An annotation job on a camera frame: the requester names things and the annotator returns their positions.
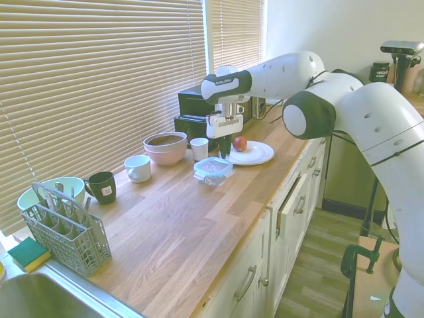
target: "window blind slat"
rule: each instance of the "window blind slat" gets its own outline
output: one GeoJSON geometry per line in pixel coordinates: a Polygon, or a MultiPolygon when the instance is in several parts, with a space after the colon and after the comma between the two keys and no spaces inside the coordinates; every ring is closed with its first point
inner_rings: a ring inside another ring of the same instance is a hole
{"type": "Polygon", "coordinates": [[[211,0],[214,69],[243,70],[264,56],[264,0],[211,0]]]}
{"type": "Polygon", "coordinates": [[[198,0],[0,3],[0,229],[33,181],[124,169],[205,77],[198,0]]]}

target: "green sponge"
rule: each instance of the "green sponge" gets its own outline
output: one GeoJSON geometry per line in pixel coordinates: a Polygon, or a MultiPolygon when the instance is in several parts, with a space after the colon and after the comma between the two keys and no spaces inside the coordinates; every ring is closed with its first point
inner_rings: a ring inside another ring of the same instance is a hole
{"type": "Polygon", "coordinates": [[[47,248],[30,237],[12,248],[8,253],[27,272],[32,272],[51,256],[47,248]]]}

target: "white plate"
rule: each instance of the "white plate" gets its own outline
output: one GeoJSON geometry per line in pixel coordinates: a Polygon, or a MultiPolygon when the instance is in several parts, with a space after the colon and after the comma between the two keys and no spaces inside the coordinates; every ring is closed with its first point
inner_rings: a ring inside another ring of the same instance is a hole
{"type": "Polygon", "coordinates": [[[237,152],[231,145],[228,161],[240,166],[252,166],[263,164],[274,157],[274,150],[267,144],[258,141],[248,141],[247,148],[243,152],[237,152]]]}

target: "grey plastic basket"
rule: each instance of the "grey plastic basket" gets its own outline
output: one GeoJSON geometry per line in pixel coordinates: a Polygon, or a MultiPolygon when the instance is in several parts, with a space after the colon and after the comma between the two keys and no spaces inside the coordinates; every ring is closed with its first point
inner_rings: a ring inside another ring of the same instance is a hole
{"type": "Polygon", "coordinates": [[[81,210],[83,207],[77,201],[65,195],[58,197],[57,191],[45,188],[48,192],[51,191],[55,206],[59,209],[53,211],[48,208],[44,199],[22,211],[21,215],[36,241],[45,246],[53,256],[81,275],[91,276],[111,259],[111,250],[101,219],[90,215],[103,235],[97,237],[87,217],[84,217],[85,213],[81,210]]]}

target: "black mug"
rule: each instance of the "black mug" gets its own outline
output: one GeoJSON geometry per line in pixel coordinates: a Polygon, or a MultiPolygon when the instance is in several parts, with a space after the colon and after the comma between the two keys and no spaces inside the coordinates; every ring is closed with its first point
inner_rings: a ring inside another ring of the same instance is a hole
{"type": "Polygon", "coordinates": [[[112,172],[99,172],[84,179],[84,183],[86,192],[95,197],[100,204],[112,203],[117,198],[117,186],[112,172]]]}

